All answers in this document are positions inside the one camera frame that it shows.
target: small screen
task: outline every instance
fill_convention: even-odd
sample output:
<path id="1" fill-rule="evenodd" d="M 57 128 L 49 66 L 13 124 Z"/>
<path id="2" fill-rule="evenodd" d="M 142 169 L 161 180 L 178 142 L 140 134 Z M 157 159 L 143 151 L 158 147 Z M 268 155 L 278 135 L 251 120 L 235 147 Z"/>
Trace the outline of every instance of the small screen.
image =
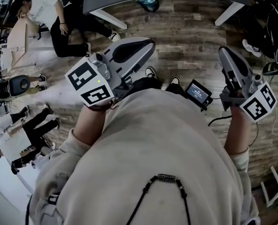
<path id="1" fill-rule="evenodd" d="M 205 93 L 202 89 L 200 89 L 198 86 L 194 84 L 192 84 L 189 87 L 187 93 L 202 104 L 206 101 L 207 97 L 209 96 L 207 93 Z"/>

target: shoe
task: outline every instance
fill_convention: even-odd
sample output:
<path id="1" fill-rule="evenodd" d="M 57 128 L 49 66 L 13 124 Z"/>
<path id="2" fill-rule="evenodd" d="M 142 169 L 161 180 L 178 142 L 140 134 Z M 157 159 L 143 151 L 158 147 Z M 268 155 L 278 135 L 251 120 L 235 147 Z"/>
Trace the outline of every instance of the shoe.
<path id="1" fill-rule="evenodd" d="M 43 73 L 39 74 L 39 78 L 41 78 L 40 82 L 46 82 L 47 81 L 47 78 L 46 78 L 46 76 Z"/>
<path id="2" fill-rule="evenodd" d="M 47 89 L 47 86 L 37 86 L 39 88 L 39 91 L 44 91 Z"/>
<path id="3" fill-rule="evenodd" d="M 145 76 L 146 77 L 154 77 L 155 79 L 157 79 L 156 71 L 151 66 L 149 66 L 145 69 Z"/>
<path id="4" fill-rule="evenodd" d="M 85 46 L 87 48 L 86 55 L 91 56 L 92 55 L 92 52 L 91 52 L 91 43 L 85 43 Z"/>
<path id="5" fill-rule="evenodd" d="M 24 108 L 22 109 L 22 112 L 23 112 L 23 113 L 27 112 L 27 107 L 24 107 Z"/>
<path id="6" fill-rule="evenodd" d="M 169 84 L 177 84 L 177 85 L 181 85 L 181 81 L 180 78 L 177 76 L 172 77 L 172 79 L 170 80 Z"/>
<path id="7" fill-rule="evenodd" d="M 55 120 L 56 120 L 57 123 L 58 123 L 58 125 L 55 127 L 55 129 L 59 129 L 59 128 L 60 128 L 60 119 L 59 119 L 59 118 L 56 118 Z"/>
<path id="8" fill-rule="evenodd" d="M 242 45 L 248 52 L 252 53 L 255 57 L 261 57 L 262 53 L 260 52 L 259 48 L 253 47 L 252 45 L 248 44 L 246 39 L 242 40 Z"/>
<path id="9" fill-rule="evenodd" d="M 110 37 L 108 37 L 110 40 L 112 40 L 112 42 L 116 42 L 118 40 L 121 39 L 120 35 L 118 34 L 118 32 L 115 32 L 114 30 L 112 30 L 112 34 Z"/>
<path id="10" fill-rule="evenodd" d="M 49 110 L 49 113 L 50 113 L 50 114 L 53 114 L 53 113 L 54 113 L 53 110 L 50 108 L 50 105 L 49 105 L 48 103 L 45 103 L 45 104 L 44 104 L 44 108 L 47 108 L 47 109 Z"/>

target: bracelet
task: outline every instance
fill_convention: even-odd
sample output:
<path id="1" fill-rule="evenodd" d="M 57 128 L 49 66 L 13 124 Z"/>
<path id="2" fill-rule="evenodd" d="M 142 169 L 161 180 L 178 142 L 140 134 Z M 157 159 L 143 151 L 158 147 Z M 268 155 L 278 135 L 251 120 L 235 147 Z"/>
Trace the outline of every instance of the bracelet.
<path id="1" fill-rule="evenodd" d="M 103 106 L 93 105 L 93 106 L 90 106 L 90 107 L 88 107 L 86 105 L 86 107 L 89 108 L 91 111 L 94 111 L 94 112 L 103 112 L 104 113 L 106 110 L 111 108 L 112 104 L 113 104 L 113 101 L 111 100 L 109 102 L 109 104 L 107 104 L 107 105 L 103 105 Z"/>

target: desk leg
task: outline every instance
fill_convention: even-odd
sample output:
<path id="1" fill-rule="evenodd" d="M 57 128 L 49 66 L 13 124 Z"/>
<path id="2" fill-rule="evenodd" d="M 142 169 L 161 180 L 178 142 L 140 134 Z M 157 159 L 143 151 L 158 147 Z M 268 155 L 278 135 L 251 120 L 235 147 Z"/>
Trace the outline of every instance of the desk leg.
<path id="1" fill-rule="evenodd" d="M 234 15 L 238 10 L 243 8 L 244 4 L 233 2 L 227 10 L 224 11 L 223 14 L 215 21 L 216 26 L 222 25 L 225 21 L 227 21 L 232 15 Z"/>
<path id="2" fill-rule="evenodd" d="M 106 20 L 106 21 L 108 21 L 111 24 L 114 24 L 115 26 L 117 26 L 117 27 L 119 27 L 121 29 L 127 29 L 128 28 L 128 26 L 124 22 L 118 20 L 117 18 L 115 18 L 114 16 L 110 15 L 109 13 L 106 13 L 102 9 L 95 10 L 95 11 L 91 12 L 91 14 L 95 15 L 97 17 L 100 17 L 101 19 Z"/>

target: white t-shirt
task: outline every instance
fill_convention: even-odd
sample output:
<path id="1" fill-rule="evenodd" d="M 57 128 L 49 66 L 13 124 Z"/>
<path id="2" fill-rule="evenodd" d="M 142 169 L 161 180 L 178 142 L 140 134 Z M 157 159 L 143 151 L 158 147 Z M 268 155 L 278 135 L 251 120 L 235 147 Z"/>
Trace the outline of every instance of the white t-shirt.
<path id="1" fill-rule="evenodd" d="M 45 24 L 50 30 L 58 17 L 54 6 L 57 1 L 31 0 L 31 9 L 28 12 L 30 19 L 36 23 Z"/>
<path id="2" fill-rule="evenodd" d="M 29 146 L 31 142 L 23 128 L 12 137 L 7 132 L 0 136 L 0 149 L 8 161 L 19 159 L 20 153 Z"/>
<path id="3" fill-rule="evenodd" d="M 5 129 L 7 129 L 8 126 L 11 126 L 13 124 L 13 120 L 11 117 L 11 114 L 4 115 L 0 117 L 0 133 L 3 133 Z"/>

